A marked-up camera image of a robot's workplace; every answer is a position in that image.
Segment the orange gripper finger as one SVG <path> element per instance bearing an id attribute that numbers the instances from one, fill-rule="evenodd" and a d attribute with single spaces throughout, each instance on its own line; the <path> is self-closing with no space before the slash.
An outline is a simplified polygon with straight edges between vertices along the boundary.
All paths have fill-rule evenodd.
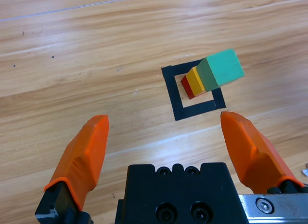
<path id="1" fill-rule="evenodd" d="M 100 178 L 108 132 L 108 116 L 94 116 L 68 144 L 35 211 L 39 223 L 93 223 L 83 206 Z"/>
<path id="2" fill-rule="evenodd" d="M 296 179 L 274 145 L 253 125 L 235 112 L 220 115 L 226 147 L 240 182 L 255 194 L 271 188 L 297 193 L 305 185 Z"/>

